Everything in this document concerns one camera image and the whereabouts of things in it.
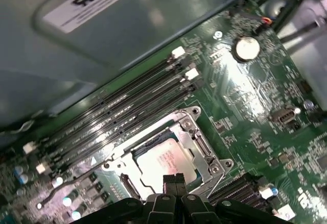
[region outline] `capacitor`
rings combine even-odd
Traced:
[[[18,177],[18,180],[21,184],[26,184],[34,179],[33,172],[25,172]]]
[[[278,189],[276,187],[270,187],[271,191],[272,191],[272,194],[274,196],[277,196],[278,195]]]
[[[16,176],[20,176],[24,172],[28,171],[28,169],[29,169],[29,166],[27,164],[26,165],[17,165],[14,168],[14,174]]]
[[[61,184],[63,184],[63,181],[64,181],[63,177],[57,177],[56,179],[53,179],[53,180],[51,181],[51,184],[52,184],[52,186],[53,186],[54,188],[57,188],[57,187],[59,187]]]
[[[24,196],[26,193],[26,190],[24,188],[18,188],[16,191],[17,196]]]
[[[86,209],[87,209],[87,206],[85,204],[81,204],[75,211],[72,212],[72,219],[73,220],[80,219]]]
[[[303,107],[304,107],[306,110],[312,110],[312,109],[314,109],[315,104],[314,104],[311,100],[305,100],[305,101],[303,102]]]
[[[76,190],[73,190],[68,194],[66,197],[63,198],[62,204],[66,207],[69,207],[72,205],[73,201],[77,198],[78,192]]]

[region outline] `white capacitor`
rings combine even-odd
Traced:
[[[63,178],[62,178],[62,177],[57,177],[56,179],[54,179],[54,180],[51,182],[53,188],[57,188],[57,187],[59,187],[62,183],[63,183]]]
[[[73,201],[77,198],[78,193],[76,191],[72,191],[70,194],[68,194],[66,197],[62,199],[62,204],[66,207],[69,207],[72,205]]]
[[[72,219],[73,220],[79,220],[82,217],[81,213],[78,211],[73,211],[72,212]]]

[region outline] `black connector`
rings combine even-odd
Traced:
[[[259,36],[263,32],[267,31],[270,29],[270,25],[267,23],[261,24],[259,27],[257,27],[255,30],[252,31],[253,36]]]

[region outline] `screw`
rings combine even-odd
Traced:
[[[196,197],[194,195],[189,195],[188,200],[191,200],[191,201],[196,200]]]
[[[221,39],[223,37],[223,32],[216,31],[214,34],[214,39]]]
[[[230,163],[229,161],[227,161],[227,162],[225,163],[225,165],[226,165],[226,167],[228,167],[228,168],[231,167],[231,163]]]
[[[231,202],[230,201],[223,201],[222,204],[224,206],[227,206],[227,207],[231,206]]]
[[[213,167],[211,168],[211,171],[212,171],[213,173],[217,173],[217,172],[219,171],[218,166],[213,166]]]
[[[191,121],[189,119],[184,120],[182,126],[186,129],[189,128],[191,126]]]
[[[192,110],[193,114],[198,114],[199,113],[199,110],[197,108],[193,109]]]

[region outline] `chip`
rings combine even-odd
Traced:
[[[327,169],[327,154],[317,159],[317,163],[322,170]]]
[[[297,84],[297,87],[302,92],[302,94],[308,94],[312,91],[311,86],[306,80],[302,80]]]
[[[281,154],[278,158],[282,164],[285,164],[289,161],[287,154]]]
[[[163,175],[183,173],[186,184],[197,179],[191,155],[187,155],[173,138],[139,156],[137,164],[143,172],[143,183],[156,192],[162,192]]]
[[[273,158],[269,160],[271,167],[277,167],[278,166],[278,160]]]

